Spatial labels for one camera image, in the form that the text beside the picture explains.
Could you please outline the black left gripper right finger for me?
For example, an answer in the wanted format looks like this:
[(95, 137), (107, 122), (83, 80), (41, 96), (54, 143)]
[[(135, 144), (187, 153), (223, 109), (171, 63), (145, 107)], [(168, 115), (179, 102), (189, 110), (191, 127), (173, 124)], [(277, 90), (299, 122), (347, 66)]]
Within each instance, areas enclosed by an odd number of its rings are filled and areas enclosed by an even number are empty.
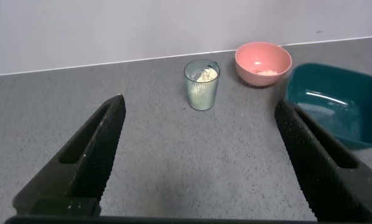
[(301, 107), (281, 98), (274, 118), (317, 220), (372, 222), (372, 169)]

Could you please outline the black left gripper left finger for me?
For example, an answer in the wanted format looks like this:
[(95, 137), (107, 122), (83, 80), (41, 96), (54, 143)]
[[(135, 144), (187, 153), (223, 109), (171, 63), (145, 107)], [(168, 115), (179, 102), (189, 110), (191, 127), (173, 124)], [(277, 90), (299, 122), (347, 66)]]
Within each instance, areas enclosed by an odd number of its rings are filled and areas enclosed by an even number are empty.
[(94, 215), (126, 117), (123, 95), (106, 100), (14, 197), (19, 215)]

